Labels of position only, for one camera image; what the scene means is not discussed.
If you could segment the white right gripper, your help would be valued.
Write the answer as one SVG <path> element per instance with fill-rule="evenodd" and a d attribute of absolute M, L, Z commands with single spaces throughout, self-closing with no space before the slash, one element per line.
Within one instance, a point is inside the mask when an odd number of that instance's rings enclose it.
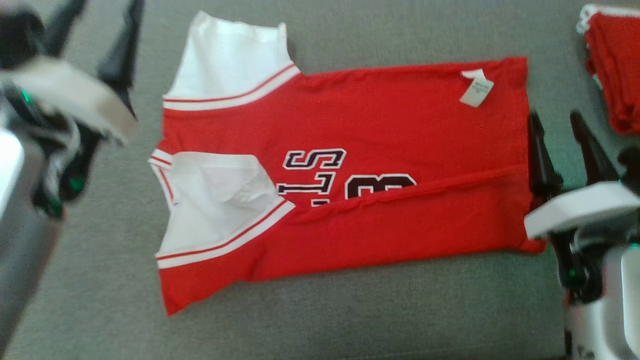
<path fill-rule="evenodd" d="M 639 197 L 618 181 L 617 169 L 580 111 L 570 113 L 570 123 L 582 151 L 587 186 L 557 196 L 563 179 L 547 150 L 540 117 L 530 112 L 529 189 L 535 198 L 551 199 L 526 214 L 524 226 L 528 239 L 551 244 L 560 284 L 572 301 L 587 305 L 604 292 L 606 252 L 639 239 Z"/>

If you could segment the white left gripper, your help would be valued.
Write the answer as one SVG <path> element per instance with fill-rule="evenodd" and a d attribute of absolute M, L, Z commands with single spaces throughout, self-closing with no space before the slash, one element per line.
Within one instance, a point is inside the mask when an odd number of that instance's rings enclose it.
<path fill-rule="evenodd" d="M 45 25 L 47 56 L 61 56 L 86 0 L 66 0 Z M 29 211 L 59 219 L 82 196 L 103 141 L 137 134 L 130 89 L 146 2 L 131 0 L 98 79 L 60 59 L 39 56 L 1 71 L 1 219 Z"/>

